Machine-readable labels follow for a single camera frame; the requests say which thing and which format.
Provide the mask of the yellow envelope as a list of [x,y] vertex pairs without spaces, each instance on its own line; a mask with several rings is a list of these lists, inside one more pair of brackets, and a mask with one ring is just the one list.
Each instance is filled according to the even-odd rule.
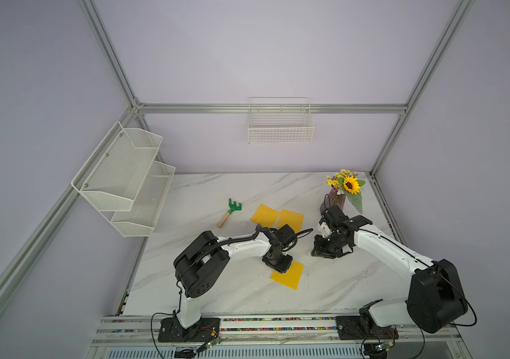
[[277,229],[279,229],[284,225],[289,225],[294,232],[298,233],[301,231],[303,223],[304,223],[303,214],[282,209],[277,219],[276,227]]
[[292,290],[297,290],[303,270],[304,264],[293,261],[290,268],[285,273],[281,274],[277,271],[273,271],[270,280]]
[[255,224],[260,224],[262,227],[272,228],[276,224],[279,217],[279,211],[261,204],[251,217],[251,221]]

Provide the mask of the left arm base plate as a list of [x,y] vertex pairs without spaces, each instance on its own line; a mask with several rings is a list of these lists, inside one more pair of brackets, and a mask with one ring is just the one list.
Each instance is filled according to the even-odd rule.
[[157,340],[160,343],[204,343],[219,334],[220,326],[220,318],[200,318],[189,328],[181,326],[177,317],[164,318]]

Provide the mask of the dark purple vase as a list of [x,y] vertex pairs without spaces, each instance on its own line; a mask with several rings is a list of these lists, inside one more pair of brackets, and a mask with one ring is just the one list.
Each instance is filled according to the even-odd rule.
[[341,210],[344,209],[347,201],[346,195],[336,188],[332,188],[331,191],[324,197],[319,212],[324,213],[327,209],[338,206]]

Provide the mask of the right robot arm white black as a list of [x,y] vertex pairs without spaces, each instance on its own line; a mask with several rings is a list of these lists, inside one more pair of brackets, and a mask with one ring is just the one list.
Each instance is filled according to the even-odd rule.
[[368,218],[345,215],[338,206],[321,212],[315,236],[314,257],[338,259],[346,256],[344,247],[359,248],[372,254],[409,285],[404,299],[375,300],[364,305],[354,317],[362,335],[393,325],[415,325],[434,334],[473,311],[454,264],[433,260],[386,237]]

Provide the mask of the lower white mesh shelf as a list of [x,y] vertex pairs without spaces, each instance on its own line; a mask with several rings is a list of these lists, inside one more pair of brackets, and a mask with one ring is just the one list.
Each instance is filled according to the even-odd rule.
[[153,161],[129,212],[115,212],[111,225],[123,237],[149,236],[159,220],[176,168]]

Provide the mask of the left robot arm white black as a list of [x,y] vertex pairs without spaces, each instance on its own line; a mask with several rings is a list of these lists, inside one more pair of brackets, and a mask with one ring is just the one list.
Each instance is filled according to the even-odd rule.
[[253,233],[236,237],[218,237],[210,230],[201,233],[176,259],[174,273],[180,288],[180,300],[174,317],[188,329],[201,319],[200,297],[214,287],[229,263],[259,258],[274,271],[285,274],[293,258],[288,251],[311,228],[295,232],[289,225],[270,228],[258,224]]

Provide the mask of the upper white mesh shelf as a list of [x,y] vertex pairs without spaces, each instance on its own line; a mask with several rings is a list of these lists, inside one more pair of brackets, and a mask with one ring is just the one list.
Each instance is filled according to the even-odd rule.
[[71,182],[99,212],[129,212],[163,137],[117,122]]

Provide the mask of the white mesh shelf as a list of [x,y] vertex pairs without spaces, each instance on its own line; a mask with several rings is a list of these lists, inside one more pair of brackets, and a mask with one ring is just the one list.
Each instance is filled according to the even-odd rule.
[[176,168],[153,161],[129,212],[115,212],[111,225],[123,237],[149,236],[159,220]]
[[117,122],[71,182],[99,212],[129,212],[163,137]]

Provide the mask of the sunflower bouquet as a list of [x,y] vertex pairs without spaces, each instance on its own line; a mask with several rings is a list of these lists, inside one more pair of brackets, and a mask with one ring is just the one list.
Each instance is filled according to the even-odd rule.
[[343,192],[347,197],[346,202],[351,203],[359,214],[363,214],[364,212],[362,188],[365,184],[365,180],[358,178],[358,172],[346,169],[342,169],[325,179],[325,185],[330,188],[330,191],[332,188],[336,188]]

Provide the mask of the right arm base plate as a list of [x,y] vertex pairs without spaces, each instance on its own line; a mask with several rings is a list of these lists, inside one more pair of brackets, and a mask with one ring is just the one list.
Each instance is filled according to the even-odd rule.
[[368,340],[398,338],[398,332],[392,325],[378,326],[369,314],[369,309],[382,299],[364,305],[359,314],[335,317],[336,329],[341,340]]

